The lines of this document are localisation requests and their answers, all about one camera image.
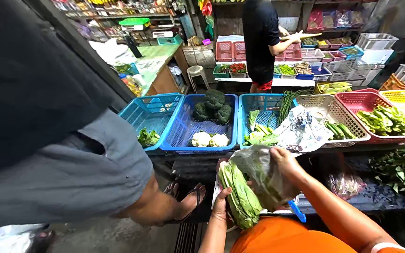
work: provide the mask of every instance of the blue box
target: blue box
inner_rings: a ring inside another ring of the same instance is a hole
[[[226,124],[218,120],[197,121],[193,118],[194,107],[199,102],[205,101],[204,94],[186,95],[183,105],[180,107],[171,129],[163,141],[160,149],[175,151],[179,154],[194,153],[217,153],[228,152],[237,144],[237,118],[239,110],[239,97],[235,94],[225,94],[226,101],[231,107],[231,118]],[[191,144],[193,134],[199,131],[210,134],[226,134],[229,144],[226,147],[204,147],[198,148]]]
[[[152,151],[159,148],[166,139],[183,103],[184,95],[180,93],[138,97],[134,98],[118,115],[130,123],[137,134],[141,129],[146,128],[148,132],[154,130],[160,135],[159,141],[154,146],[143,149]]]
[[[348,49],[348,48],[355,48],[355,49],[357,49],[359,52],[358,52],[356,55],[349,55],[349,54],[345,53],[345,49]],[[340,48],[340,49],[338,49],[338,50],[339,50],[340,52],[346,54],[346,60],[355,59],[355,58],[362,58],[362,56],[364,55],[364,51],[363,51],[361,48],[359,48],[357,45],[355,45],[355,46],[343,47],[343,48]]]
[[[260,110],[259,115],[257,116],[256,123],[260,125],[267,126],[268,120],[270,119],[270,124],[267,127],[276,129],[278,128],[278,117],[279,113],[277,112],[272,116],[274,107],[276,103],[281,99],[283,94],[242,94],[239,98],[239,123],[237,130],[237,142],[240,145],[240,148],[246,148],[244,146],[245,135],[251,133],[249,127],[249,112],[254,110]],[[298,106],[296,99],[293,100],[293,107]]]

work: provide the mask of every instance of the red basket of vegetables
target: red basket of vegetables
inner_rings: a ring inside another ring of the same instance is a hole
[[[231,78],[246,78],[248,76],[248,71],[246,70],[246,64],[244,63],[233,63],[229,66],[229,73]]]

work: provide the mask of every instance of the black t-shirt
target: black t-shirt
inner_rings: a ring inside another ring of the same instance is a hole
[[[268,83],[274,66],[268,46],[279,43],[278,14],[269,0],[247,0],[242,19],[249,76],[253,82]]]
[[[0,0],[0,169],[110,105],[108,85],[21,0]]]

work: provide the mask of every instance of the man in black shirt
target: man in black shirt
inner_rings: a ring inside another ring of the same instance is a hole
[[[247,69],[252,79],[250,92],[270,90],[274,57],[292,43],[301,42],[301,34],[292,34],[289,40],[280,42],[279,32],[283,35],[289,33],[278,25],[278,14],[270,0],[247,0],[242,19]]]

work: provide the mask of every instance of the beige plastic basket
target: beige plastic basket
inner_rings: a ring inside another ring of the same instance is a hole
[[[325,143],[322,148],[350,147],[360,141],[368,141],[371,136],[363,126],[343,107],[333,95],[298,96],[296,101],[312,114],[322,112],[326,115],[321,122],[344,124],[357,139],[332,140]]]

